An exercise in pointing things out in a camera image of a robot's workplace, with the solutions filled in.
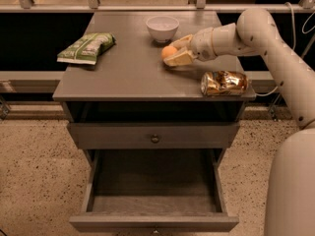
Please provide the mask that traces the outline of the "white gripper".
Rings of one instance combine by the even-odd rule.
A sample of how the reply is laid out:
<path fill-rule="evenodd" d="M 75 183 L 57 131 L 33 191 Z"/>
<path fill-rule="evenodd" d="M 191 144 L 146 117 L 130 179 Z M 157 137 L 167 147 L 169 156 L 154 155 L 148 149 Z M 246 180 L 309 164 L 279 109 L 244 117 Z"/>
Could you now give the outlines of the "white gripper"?
<path fill-rule="evenodd" d="M 213 44 L 213 28 L 201 29 L 194 35 L 188 34 L 170 43 L 177 52 L 163 62 L 169 67 L 191 64 L 196 58 L 200 61 L 209 61 L 217 58 Z"/>

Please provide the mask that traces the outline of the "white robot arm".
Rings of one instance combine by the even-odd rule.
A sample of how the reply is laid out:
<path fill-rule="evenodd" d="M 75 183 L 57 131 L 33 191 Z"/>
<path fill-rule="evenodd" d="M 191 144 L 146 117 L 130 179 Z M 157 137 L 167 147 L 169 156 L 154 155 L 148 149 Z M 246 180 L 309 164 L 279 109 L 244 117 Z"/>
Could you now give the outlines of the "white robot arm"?
<path fill-rule="evenodd" d="M 171 67 L 222 55 L 263 58 L 299 131 L 274 156 L 264 236 L 315 236 L 315 72 L 283 41 L 272 15 L 247 9 L 235 24 L 201 29 L 171 43 Z"/>

